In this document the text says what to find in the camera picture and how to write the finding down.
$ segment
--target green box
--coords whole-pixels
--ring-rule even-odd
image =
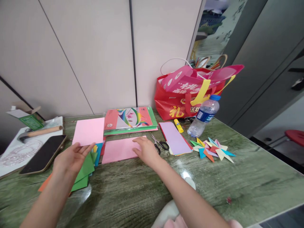
[[[22,123],[28,126],[32,130],[38,130],[44,127],[44,120],[36,113],[41,106],[35,109],[31,109],[25,102],[18,101],[12,103],[11,111],[6,113],[19,119]]]

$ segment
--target wooden hammer handle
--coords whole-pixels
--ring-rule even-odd
[[[62,126],[57,126],[57,127],[47,128],[47,129],[43,129],[43,130],[37,130],[37,131],[29,132],[28,137],[43,135],[43,134],[51,133],[51,132],[58,131],[61,129],[62,129]]]

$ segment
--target plastic bottle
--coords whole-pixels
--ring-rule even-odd
[[[196,114],[195,120],[192,122],[188,129],[188,134],[191,137],[200,137],[205,130],[205,126],[219,110],[219,103],[221,96],[211,95],[210,99],[202,103]]]

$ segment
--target hammer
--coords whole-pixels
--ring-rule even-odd
[[[17,140],[22,142],[22,143],[25,143],[24,141],[29,137],[43,135],[43,134],[51,133],[51,132],[58,131],[58,130],[61,130],[61,129],[62,129],[62,126],[57,126],[57,127],[47,128],[47,129],[43,129],[43,130],[37,130],[37,131],[33,131],[33,132],[25,132],[25,133],[20,134],[18,136]]]

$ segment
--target purple paper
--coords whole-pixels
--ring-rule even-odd
[[[174,155],[191,152],[191,149],[183,136],[178,132],[174,123],[164,122],[159,123],[159,125]]]
[[[211,152],[210,150],[208,150],[208,149],[206,149],[206,148],[205,148],[205,150],[207,151],[208,154],[210,154],[210,155],[212,155],[212,156],[214,156],[214,157],[219,157],[216,153]]]

